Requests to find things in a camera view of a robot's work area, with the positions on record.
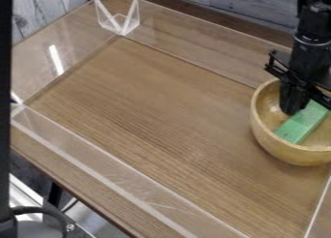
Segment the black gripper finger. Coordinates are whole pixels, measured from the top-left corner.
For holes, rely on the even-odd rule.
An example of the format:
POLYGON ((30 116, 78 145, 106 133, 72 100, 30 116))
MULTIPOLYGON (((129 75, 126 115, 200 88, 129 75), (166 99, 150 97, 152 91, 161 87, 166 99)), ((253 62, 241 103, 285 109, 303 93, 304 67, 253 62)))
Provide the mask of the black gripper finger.
POLYGON ((293 113, 297 113, 307 106, 309 99, 309 90, 296 86, 293 90, 293 113))
POLYGON ((296 88, 281 81, 279 86, 279 107, 284 114, 293 115, 297 112, 296 88))

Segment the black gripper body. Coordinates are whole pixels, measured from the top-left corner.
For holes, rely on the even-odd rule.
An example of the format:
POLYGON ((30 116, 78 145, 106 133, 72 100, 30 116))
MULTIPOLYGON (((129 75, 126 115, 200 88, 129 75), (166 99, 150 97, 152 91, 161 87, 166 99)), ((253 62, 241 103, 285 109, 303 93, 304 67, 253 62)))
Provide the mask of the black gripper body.
POLYGON ((265 71, 295 87, 309 90, 313 100, 331 110, 331 39, 293 36, 291 52, 273 49, 268 53, 265 71))

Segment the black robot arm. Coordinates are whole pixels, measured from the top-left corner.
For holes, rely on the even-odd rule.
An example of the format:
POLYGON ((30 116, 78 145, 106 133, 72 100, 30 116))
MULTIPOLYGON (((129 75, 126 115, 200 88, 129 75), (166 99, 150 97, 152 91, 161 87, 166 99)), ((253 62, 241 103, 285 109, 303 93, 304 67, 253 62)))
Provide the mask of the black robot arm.
POLYGON ((268 53, 265 71, 279 79, 279 107, 296 114, 316 101, 331 110, 331 0, 297 0, 291 52, 268 53))

